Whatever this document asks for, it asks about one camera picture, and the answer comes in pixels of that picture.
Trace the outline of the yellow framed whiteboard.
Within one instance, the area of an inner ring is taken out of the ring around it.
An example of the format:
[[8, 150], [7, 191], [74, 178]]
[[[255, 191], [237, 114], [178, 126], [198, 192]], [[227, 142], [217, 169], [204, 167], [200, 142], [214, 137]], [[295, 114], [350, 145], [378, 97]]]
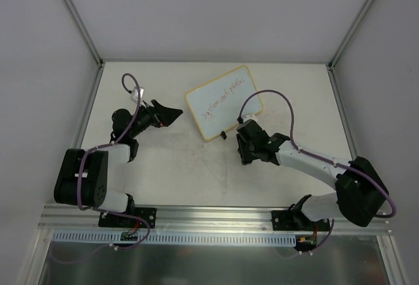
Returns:
[[257, 115], [263, 110], [250, 69], [237, 67], [186, 93], [187, 105], [204, 140], [210, 141], [234, 128], [239, 115]]

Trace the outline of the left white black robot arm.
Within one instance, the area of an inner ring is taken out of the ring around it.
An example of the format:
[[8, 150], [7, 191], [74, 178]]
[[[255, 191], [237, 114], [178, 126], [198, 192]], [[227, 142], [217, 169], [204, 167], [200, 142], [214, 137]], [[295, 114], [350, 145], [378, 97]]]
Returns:
[[55, 202], [81, 210], [114, 212], [121, 225], [133, 224], [137, 211], [130, 206], [132, 197], [108, 188], [110, 169], [136, 158], [139, 149], [136, 137], [140, 133], [151, 126], [168, 127], [182, 114], [181, 109], [163, 106], [156, 100], [138, 104], [133, 114], [127, 109], [116, 110], [111, 116], [113, 130], [108, 144], [65, 152], [54, 187]]

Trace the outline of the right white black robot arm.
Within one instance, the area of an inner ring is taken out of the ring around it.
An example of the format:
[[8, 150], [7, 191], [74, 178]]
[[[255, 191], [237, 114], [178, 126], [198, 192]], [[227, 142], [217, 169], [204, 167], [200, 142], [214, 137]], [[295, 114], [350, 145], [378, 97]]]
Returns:
[[242, 164], [262, 161], [292, 168], [333, 189], [326, 195], [305, 195], [279, 218], [288, 229], [309, 229], [323, 219], [344, 217], [366, 227], [378, 215], [389, 192], [372, 164], [363, 157], [345, 161], [309, 153], [297, 148], [289, 136], [269, 136], [256, 121], [247, 120], [237, 129], [238, 152]]

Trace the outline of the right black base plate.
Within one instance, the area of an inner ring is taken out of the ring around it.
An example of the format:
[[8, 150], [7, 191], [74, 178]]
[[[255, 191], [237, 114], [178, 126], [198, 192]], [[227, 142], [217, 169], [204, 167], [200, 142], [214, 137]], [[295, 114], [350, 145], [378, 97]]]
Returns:
[[311, 231], [316, 229], [320, 232], [330, 230], [331, 223], [327, 219], [312, 221], [301, 211], [294, 210], [273, 210], [271, 211], [272, 229], [274, 231]]

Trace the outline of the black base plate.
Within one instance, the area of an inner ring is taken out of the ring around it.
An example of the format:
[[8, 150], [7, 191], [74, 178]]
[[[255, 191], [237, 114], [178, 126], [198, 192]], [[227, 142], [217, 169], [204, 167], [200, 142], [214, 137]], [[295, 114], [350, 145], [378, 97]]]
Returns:
[[301, 211], [294, 210], [273, 210], [271, 211], [272, 229], [274, 231], [311, 231], [316, 229], [320, 232], [330, 230], [331, 223], [327, 219], [312, 221]]
[[146, 228], [146, 224], [138, 219], [141, 218], [145, 221], [151, 229], [155, 228], [157, 219], [157, 209], [151, 207], [135, 207], [132, 214], [115, 215], [110, 212], [101, 214], [98, 221], [99, 227], [104, 228], [134, 228], [139, 222], [140, 228]]

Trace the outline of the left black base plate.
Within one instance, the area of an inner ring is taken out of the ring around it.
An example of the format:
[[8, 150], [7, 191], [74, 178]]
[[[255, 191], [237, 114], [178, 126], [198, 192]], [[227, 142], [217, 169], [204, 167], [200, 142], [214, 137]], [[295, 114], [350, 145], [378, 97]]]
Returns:
[[146, 228], [146, 224], [138, 219], [141, 218], [145, 221], [151, 229], [155, 228], [157, 219], [157, 209], [151, 207], [135, 207], [132, 214], [115, 215], [110, 212], [101, 214], [98, 221], [99, 227], [104, 228], [134, 228], [139, 222], [140, 228]]

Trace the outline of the aluminium mounting rail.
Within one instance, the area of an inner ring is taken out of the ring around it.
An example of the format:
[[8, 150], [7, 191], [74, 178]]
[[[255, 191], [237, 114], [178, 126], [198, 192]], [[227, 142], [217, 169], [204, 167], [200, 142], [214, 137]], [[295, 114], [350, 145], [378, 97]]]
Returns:
[[[199, 233], [271, 233], [271, 208], [216, 206], [156, 206], [156, 231]], [[39, 229], [93, 229], [100, 213], [80, 211], [74, 206], [47, 204], [39, 219]], [[335, 235], [392, 235], [391, 221], [374, 219], [368, 227], [358, 227], [337, 218]]]

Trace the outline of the left aluminium frame post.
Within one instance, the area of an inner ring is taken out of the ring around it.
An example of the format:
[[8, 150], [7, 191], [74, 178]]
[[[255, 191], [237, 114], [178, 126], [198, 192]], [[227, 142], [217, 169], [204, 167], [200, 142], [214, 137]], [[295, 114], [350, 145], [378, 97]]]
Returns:
[[95, 61], [95, 64], [98, 67], [101, 67], [103, 64], [103, 59], [101, 58], [80, 14], [79, 11], [74, 3], [73, 0], [62, 0], [65, 8], [67, 9], [72, 21], [76, 25], [76, 28], [78, 29], [84, 44], [86, 45], [91, 57]]

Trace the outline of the aluminium frame post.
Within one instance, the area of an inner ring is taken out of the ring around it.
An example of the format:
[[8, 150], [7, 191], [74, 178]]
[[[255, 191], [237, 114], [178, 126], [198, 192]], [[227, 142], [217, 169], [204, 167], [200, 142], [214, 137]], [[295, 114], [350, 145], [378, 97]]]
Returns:
[[95, 64], [98, 67], [101, 67], [103, 64], [103, 59], [101, 58], [80, 14], [79, 11], [74, 3], [73, 0], [62, 0], [65, 8], [67, 9], [72, 21], [76, 25], [76, 28], [78, 29], [84, 44], [86, 45], [91, 57], [95, 61]]
[[352, 20], [348, 30], [346, 31], [343, 39], [341, 40], [339, 46], [337, 47], [333, 57], [329, 61], [328, 68], [332, 71], [337, 65], [338, 61], [343, 56], [346, 47], [350, 44], [350, 41], [354, 37], [356, 31], [359, 29], [361, 23], [365, 19], [366, 15], [369, 13], [371, 7], [373, 6], [375, 0], [364, 0], [360, 9], [358, 10], [355, 18]]

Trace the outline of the right aluminium frame post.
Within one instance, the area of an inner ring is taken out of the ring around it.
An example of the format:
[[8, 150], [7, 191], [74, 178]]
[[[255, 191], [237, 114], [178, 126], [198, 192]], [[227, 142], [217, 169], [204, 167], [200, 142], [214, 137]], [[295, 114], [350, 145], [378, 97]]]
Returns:
[[328, 68], [332, 71], [337, 65], [338, 61], [343, 56], [346, 47], [350, 44], [350, 41], [354, 37], [356, 31], [359, 29], [361, 23], [365, 19], [366, 15], [369, 13], [371, 7], [373, 6], [375, 0], [364, 0], [360, 9], [358, 10], [355, 18], [352, 20], [348, 30], [346, 31], [343, 39], [341, 40], [339, 46], [337, 47], [333, 57], [329, 61]]

